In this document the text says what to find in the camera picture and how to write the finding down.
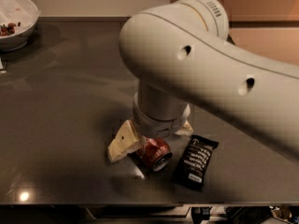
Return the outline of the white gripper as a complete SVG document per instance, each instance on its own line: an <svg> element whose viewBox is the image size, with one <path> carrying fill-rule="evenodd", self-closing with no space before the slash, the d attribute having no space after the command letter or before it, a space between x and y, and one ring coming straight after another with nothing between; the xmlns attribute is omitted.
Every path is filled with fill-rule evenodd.
<svg viewBox="0 0 299 224"><path fill-rule="evenodd" d="M165 138L193 134L188 122L191 109L188 103L164 93L137 92L133 101L132 120L126 120L107 148L111 162L120 161L143 147L143 136Z"/></svg>

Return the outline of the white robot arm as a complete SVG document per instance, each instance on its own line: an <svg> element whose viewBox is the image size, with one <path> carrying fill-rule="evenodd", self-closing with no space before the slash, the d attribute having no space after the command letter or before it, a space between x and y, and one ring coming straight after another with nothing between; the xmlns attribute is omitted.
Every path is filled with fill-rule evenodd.
<svg viewBox="0 0 299 224"><path fill-rule="evenodd" d="M228 42L217 0L178 0L134 15L120 33L123 63L138 79L137 133L177 132L197 105L292 160L299 157L299 66Z"/></svg>

